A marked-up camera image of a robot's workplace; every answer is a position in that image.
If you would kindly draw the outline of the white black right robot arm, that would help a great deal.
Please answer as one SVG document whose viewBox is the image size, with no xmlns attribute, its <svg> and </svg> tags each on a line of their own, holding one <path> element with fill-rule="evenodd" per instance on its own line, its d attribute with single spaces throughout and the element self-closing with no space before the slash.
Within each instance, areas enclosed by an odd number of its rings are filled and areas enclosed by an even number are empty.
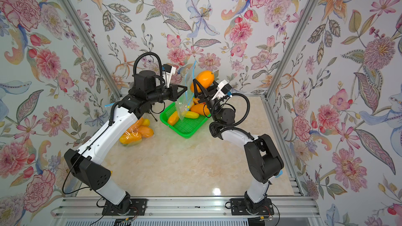
<svg viewBox="0 0 402 226">
<path fill-rule="evenodd" d="M 251 109 L 249 98 L 242 93 L 232 93 L 232 87 L 225 80 L 213 82 L 204 87 L 200 81 L 193 80 L 195 97 L 206 104 L 212 122 L 209 132 L 214 138 L 228 141 L 245 150 L 252 183 L 245 192 L 245 204 L 248 210 L 263 207 L 271 179 L 280 175 L 284 162 L 272 138 L 263 134 L 253 136 L 239 128 L 248 117 Z M 240 97 L 245 101 L 246 111 L 239 121 L 235 121 L 236 109 L 227 101 L 232 97 Z"/>
</svg>

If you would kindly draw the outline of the large orange mango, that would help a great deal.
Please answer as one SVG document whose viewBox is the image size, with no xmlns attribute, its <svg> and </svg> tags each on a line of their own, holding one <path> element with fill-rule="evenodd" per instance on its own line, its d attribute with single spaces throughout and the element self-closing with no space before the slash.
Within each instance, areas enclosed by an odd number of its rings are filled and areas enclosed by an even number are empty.
<svg viewBox="0 0 402 226">
<path fill-rule="evenodd" d="M 154 136 L 154 130 L 150 128 L 150 120 L 141 118 L 131 125 L 126 132 L 139 132 L 142 138 L 151 138 Z"/>
</svg>

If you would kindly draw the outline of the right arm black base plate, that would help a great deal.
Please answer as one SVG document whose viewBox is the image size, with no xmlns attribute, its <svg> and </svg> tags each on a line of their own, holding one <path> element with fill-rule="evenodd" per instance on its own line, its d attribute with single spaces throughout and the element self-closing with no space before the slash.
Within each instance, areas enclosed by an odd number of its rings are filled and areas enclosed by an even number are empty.
<svg viewBox="0 0 402 226">
<path fill-rule="evenodd" d="M 272 202 L 264 198 L 258 203 L 253 203 L 246 198 L 232 198 L 229 200 L 229 208 L 233 216 L 273 216 L 275 215 Z"/>
</svg>

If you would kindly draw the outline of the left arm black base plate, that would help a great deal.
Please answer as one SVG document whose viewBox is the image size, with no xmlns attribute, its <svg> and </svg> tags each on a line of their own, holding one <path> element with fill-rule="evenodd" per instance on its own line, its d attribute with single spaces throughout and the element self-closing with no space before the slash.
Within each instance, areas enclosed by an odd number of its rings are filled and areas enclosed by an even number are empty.
<svg viewBox="0 0 402 226">
<path fill-rule="evenodd" d="M 103 216 L 144 216 L 147 207 L 147 199 L 125 198 L 119 205 L 106 201 L 103 205 Z"/>
</svg>

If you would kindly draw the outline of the clear zip-top bag blue zipper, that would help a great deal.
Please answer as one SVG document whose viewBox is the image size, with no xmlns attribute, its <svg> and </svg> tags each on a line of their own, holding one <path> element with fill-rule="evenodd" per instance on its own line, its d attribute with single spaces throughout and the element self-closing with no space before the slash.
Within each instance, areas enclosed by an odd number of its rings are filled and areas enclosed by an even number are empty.
<svg viewBox="0 0 402 226">
<path fill-rule="evenodd" d="M 108 108 L 112 123 L 105 124 L 106 129 L 100 138 L 104 145 L 113 146 L 115 142 L 120 142 L 124 146 L 130 146 L 154 136 L 148 119 L 142 116 L 138 118 L 134 112 L 119 107 L 117 103 L 109 104 Z"/>
</svg>

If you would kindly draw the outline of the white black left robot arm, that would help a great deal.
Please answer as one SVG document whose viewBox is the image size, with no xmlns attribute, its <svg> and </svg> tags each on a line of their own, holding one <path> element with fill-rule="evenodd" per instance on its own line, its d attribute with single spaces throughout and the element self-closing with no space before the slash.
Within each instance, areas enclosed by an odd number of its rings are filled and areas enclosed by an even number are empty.
<svg viewBox="0 0 402 226">
<path fill-rule="evenodd" d="M 137 72 L 138 63 L 148 56 L 157 60 L 159 73 Z M 127 214 L 131 209 L 130 195 L 112 180 L 111 171 L 102 163 L 120 136 L 145 113 L 150 113 L 153 104 L 176 101 L 187 91 L 185 86 L 170 83 L 173 71 L 174 67 L 162 64 L 156 53 L 141 54 L 133 66 L 134 85 L 122 100 L 113 103 L 108 121 L 85 144 L 77 150 L 69 149 L 64 155 L 68 176 L 97 192 L 120 214 Z"/>
</svg>

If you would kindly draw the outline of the orange mango back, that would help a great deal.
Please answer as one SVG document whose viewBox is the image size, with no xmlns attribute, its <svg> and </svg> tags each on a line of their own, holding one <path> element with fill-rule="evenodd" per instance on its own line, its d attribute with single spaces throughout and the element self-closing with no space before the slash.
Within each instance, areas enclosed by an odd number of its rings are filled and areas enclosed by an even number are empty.
<svg viewBox="0 0 402 226">
<path fill-rule="evenodd" d="M 205 70 L 199 73 L 195 79 L 197 79 L 203 87 L 209 87 L 215 80 L 215 75 L 212 71 Z M 190 90 L 193 92 L 193 82 L 191 82 Z"/>
</svg>

